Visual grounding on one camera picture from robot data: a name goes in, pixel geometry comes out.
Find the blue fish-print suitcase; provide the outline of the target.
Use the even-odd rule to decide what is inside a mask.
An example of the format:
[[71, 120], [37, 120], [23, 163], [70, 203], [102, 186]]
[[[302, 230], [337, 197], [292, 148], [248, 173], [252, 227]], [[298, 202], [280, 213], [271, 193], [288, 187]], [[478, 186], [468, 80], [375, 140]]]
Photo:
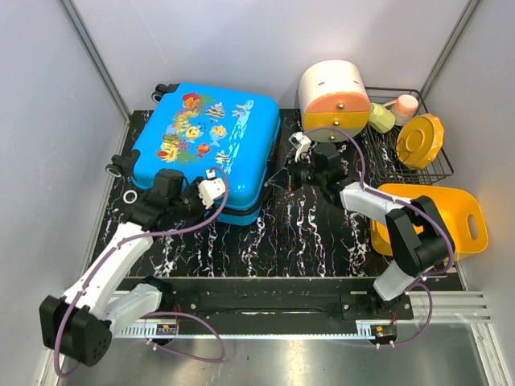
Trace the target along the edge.
[[106, 171], [126, 175], [146, 191], [161, 170], [178, 170], [192, 181], [218, 166], [229, 180], [218, 220], [252, 224], [270, 191], [265, 181], [280, 137], [278, 103], [269, 96], [190, 83], [157, 84], [151, 98], [156, 108], [130, 153], [114, 155]]

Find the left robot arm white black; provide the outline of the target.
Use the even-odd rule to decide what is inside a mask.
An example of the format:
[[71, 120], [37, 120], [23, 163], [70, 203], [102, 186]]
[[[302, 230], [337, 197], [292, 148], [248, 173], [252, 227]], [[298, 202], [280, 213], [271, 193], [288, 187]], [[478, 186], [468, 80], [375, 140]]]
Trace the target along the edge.
[[54, 352], [54, 369], [61, 356], [88, 367], [105, 355], [113, 338], [140, 318], [181, 316], [174, 288], [157, 277], [142, 279], [133, 289], [112, 296], [135, 262], [161, 236], [179, 236], [209, 225], [221, 213], [229, 181], [219, 167], [191, 183], [182, 172], [161, 170], [151, 189], [129, 193], [127, 209], [111, 241], [83, 276], [60, 297], [48, 295], [39, 307], [43, 344]]

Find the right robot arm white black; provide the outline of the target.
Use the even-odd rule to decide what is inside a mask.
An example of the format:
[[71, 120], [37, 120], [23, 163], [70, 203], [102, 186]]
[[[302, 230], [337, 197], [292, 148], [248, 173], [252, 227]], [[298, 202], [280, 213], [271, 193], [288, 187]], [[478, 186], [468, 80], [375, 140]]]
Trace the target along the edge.
[[368, 314], [384, 318], [393, 311], [395, 298], [429, 269], [454, 256], [455, 243], [429, 196], [408, 199], [373, 188], [345, 173], [334, 146], [324, 147], [299, 158], [287, 157], [283, 168], [266, 183], [288, 191], [304, 185], [318, 187], [331, 205], [386, 226], [393, 262], [375, 279], [375, 293], [365, 299]]

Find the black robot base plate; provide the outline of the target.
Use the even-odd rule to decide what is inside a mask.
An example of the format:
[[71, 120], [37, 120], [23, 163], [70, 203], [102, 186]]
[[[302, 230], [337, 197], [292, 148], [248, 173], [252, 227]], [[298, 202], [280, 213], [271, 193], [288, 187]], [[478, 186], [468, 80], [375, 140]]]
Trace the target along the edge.
[[406, 295], [383, 301], [371, 278], [350, 277], [128, 277], [119, 290], [137, 284], [165, 290], [165, 310], [173, 306], [201, 318], [222, 315], [319, 314], [347, 320], [409, 321], [414, 318]]

